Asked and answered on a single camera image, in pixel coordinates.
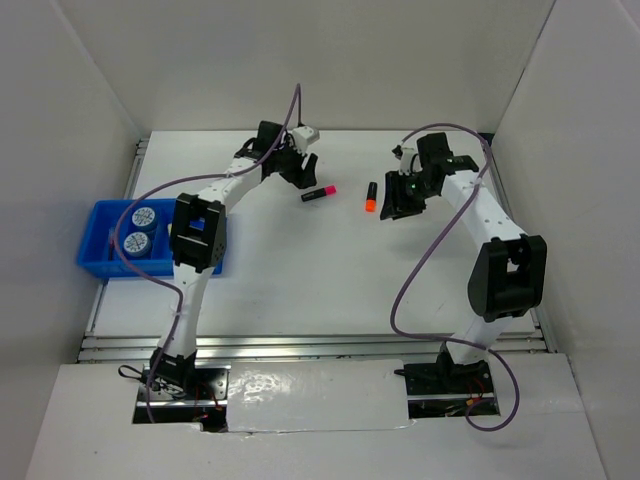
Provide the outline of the pink black highlighter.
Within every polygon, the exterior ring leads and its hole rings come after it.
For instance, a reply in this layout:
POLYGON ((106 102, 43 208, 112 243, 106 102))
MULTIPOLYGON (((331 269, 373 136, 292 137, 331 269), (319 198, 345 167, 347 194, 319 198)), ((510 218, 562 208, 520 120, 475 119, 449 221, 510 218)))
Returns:
POLYGON ((329 185, 326 187, 318 188, 307 193, 301 195, 301 201, 306 203, 313 200, 317 200, 320 198, 324 198, 327 196, 332 196, 337 192, 337 189, 334 185, 329 185))

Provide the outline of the orange black highlighter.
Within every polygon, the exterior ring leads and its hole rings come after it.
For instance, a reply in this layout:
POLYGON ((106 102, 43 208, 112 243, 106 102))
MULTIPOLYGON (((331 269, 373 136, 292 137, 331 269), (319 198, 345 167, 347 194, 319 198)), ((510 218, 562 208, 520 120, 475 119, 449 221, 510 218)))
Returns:
POLYGON ((365 200, 365 211, 368 213, 373 213, 376 211, 377 206, 377 192, 378 192, 378 183, 370 182, 367 188, 366 200, 365 200))

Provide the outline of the red gel pen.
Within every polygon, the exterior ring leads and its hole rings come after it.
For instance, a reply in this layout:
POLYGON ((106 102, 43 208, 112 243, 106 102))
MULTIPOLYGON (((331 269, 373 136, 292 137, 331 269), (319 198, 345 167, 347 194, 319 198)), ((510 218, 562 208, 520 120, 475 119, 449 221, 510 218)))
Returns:
POLYGON ((108 261, 113 261, 113 258, 114 258, 115 242, 116 242, 115 238, 116 238, 115 227, 113 227, 109 229, 108 256, 107 256, 108 261))

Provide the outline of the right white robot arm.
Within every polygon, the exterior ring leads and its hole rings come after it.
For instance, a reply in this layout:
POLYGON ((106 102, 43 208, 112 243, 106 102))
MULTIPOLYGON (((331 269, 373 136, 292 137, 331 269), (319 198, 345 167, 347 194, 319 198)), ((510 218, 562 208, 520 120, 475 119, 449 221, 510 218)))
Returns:
POLYGON ((484 363, 488 349, 511 321, 541 302, 547 244, 519 227, 486 187, 489 166, 469 155, 456 155, 444 133, 430 133, 416 146, 397 145, 399 166, 385 175, 383 220, 421 214, 433 197, 455 211, 477 250, 467 283, 473 313, 450 340, 441 345, 436 379, 448 392, 460 391, 484 363))

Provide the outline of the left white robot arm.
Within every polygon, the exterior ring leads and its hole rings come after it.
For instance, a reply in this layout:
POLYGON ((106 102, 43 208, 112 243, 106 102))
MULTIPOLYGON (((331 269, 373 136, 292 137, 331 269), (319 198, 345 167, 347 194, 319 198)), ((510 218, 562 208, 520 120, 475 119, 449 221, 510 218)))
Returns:
POLYGON ((263 121, 257 136, 234 154, 228 169, 196 194, 176 199, 170 249, 174 286, 181 296, 171 327, 154 350, 154 378, 176 399, 198 392, 202 383, 195 369, 197 325, 207 282, 227 247, 227 215, 251 190, 272 174, 303 190, 317 183, 318 156, 307 152, 320 138, 317 128, 301 124, 288 131, 263 121))

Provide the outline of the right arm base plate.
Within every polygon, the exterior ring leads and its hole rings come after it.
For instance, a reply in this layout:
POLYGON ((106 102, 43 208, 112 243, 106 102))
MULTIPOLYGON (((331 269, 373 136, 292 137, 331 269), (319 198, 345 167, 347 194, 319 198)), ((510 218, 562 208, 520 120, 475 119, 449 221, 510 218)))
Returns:
POLYGON ((487 362, 470 369, 447 369, 438 363, 405 364, 395 371, 404 378, 409 396, 485 396, 494 393, 494 384, 487 362))

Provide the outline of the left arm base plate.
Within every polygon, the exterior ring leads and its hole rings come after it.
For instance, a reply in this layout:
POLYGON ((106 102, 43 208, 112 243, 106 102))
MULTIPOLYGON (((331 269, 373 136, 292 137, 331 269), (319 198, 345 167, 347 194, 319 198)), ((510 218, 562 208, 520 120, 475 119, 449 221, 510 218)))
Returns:
POLYGON ((195 382, 187 386, 179 386, 156 374, 149 390, 146 390, 145 382, 139 385, 137 405, 144 407, 149 403, 151 408, 196 406, 221 409, 225 407, 228 397, 229 365, 197 368, 195 374, 195 382))

